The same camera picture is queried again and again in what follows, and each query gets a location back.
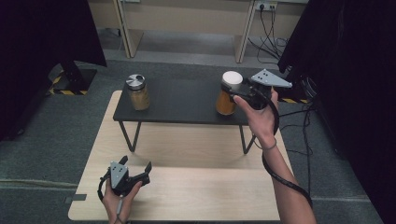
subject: light wood tabletop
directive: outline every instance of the light wood tabletop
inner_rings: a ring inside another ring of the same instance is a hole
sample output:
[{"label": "light wood tabletop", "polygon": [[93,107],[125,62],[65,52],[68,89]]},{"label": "light wood tabletop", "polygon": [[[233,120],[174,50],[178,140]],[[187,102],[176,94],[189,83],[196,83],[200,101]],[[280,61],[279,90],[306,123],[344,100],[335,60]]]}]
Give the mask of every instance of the light wood tabletop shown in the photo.
[{"label": "light wood tabletop", "polygon": [[[262,166],[262,151],[253,145],[245,155],[237,125],[142,123],[135,152],[128,149],[113,115],[121,91],[110,99],[73,201],[72,220],[107,220],[97,189],[112,161],[128,156],[130,175],[144,172],[151,183],[134,198],[130,220],[279,220],[271,177]],[[125,122],[130,135],[137,122]],[[244,127],[245,138],[251,137]],[[278,147],[290,161],[280,132]]]}]

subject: controller strap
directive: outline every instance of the controller strap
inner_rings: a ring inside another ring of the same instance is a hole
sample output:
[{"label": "controller strap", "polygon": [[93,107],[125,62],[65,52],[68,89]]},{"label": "controller strap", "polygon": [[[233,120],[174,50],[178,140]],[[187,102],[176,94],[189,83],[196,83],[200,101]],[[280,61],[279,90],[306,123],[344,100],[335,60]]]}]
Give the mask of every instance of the controller strap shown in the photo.
[{"label": "controller strap", "polygon": [[[260,97],[268,103],[268,105],[271,107],[273,114],[274,114],[274,119],[275,119],[275,123],[274,123],[274,134],[276,134],[277,129],[279,128],[279,113],[276,109],[276,106],[274,105],[274,103],[271,101],[271,99],[268,99],[268,97],[266,97],[264,94],[262,94],[260,91],[256,91],[256,93],[258,93],[260,95]],[[280,177],[279,175],[277,175],[272,169],[271,167],[268,165],[267,161],[264,158],[264,153],[262,153],[262,164],[264,165],[265,170],[268,172],[268,174],[273,177],[276,181],[278,181],[279,183],[294,189],[298,192],[300,192],[301,194],[303,194],[303,196],[306,198],[306,200],[308,201],[309,205],[312,207],[312,199],[309,196],[309,194],[300,186],[295,185],[294,183],[291,183],[289,180],[286,180],[282,177]]]},{"label": "controller strap", "polygon": [[104,198],[103,193],[102,193],[102,186],[103,186],[103,183],[105,183],[105,181],[107,179],[108,179],[108,172],[103,177],[100,177],[99,187],[98,187],[98,190],[97,190],[98,197],[99,197],[100,201],[102,201],[103,198]]}]

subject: hazard tape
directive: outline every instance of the hazard tape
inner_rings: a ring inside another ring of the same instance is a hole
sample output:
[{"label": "hazard tape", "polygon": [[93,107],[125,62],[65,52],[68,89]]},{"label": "hazard tape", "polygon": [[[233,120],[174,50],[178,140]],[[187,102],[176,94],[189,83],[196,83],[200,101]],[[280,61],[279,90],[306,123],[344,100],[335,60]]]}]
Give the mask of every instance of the hazard tape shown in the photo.
[{"label": "hazard tape", "polygon": [[308,100],[291,99],[291,98],[280,98],[280,99],[278,99],[278,101],[290,103],[290,104],[307,104],[308,103]]},{"label": "hazard tape", "polygon": [[64,90],[64,91],[56,91],[55,89],[53,89],[53,87],[55,86],[56,83],[59,82],[59,80],[61,80],[62,78],[62,72],[59,76],[57,76],[55,79],[53,79],[52,81],[52,86],[49,89],[49,92],[53,95],[53,94],[62,94],[62,95],[85,95],[87,94],[88,91],[69,91],[69,90]]}]

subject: person's right hand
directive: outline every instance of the person's right hand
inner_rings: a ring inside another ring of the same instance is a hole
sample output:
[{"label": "person's right hand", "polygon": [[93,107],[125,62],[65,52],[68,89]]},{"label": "person's right hand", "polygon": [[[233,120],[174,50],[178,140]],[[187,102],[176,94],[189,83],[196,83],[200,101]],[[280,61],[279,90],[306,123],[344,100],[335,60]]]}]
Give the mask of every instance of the person's right hand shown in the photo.
[{"label": "person's right hand", "polygon": [[[142,187],[142,181],[137,182],[137,184],[135,184],[132,188],[131,192],[124,198],[114,194],[113,190],[111,189],[110,182],[111,180],[108,178],[106,181],[105,197],[102,200],[102,203],[107,211],[108,223],[125,223],[131,214],[134,196],[136,196],[137,192],[139,192],[140,188]],[[117,208],[119,206],[120,200],[123,200],[122,208],[120,210],[120,215],[117,217]]]},{"label": "person's right hand", "polygon": [[[277,92],[272,89],[271,94],[271,101],[277,109]],[[263,141],[262,143],[264,146],[262,147],[268,148],[273,146],[275,144],[275,117],[271,107],[268,105],[263,110],[255,110],[248,104],[248,102],[237,95],[233,97],[233,100],[247,115],[248,126],[250,127],[250,130]]]}]

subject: silver lid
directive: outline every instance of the silver lid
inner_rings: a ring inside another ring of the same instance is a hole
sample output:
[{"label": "silver lid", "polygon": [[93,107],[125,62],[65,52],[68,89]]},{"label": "silver lid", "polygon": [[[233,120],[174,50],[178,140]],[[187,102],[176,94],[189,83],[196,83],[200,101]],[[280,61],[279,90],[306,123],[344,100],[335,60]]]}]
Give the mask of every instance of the silver lid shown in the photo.
[{"label": "silver lid", "polygon": [[146,86],[145,78],[142,75],[130,75],[126,80],[128,89],[132,91],[140,91]]}]

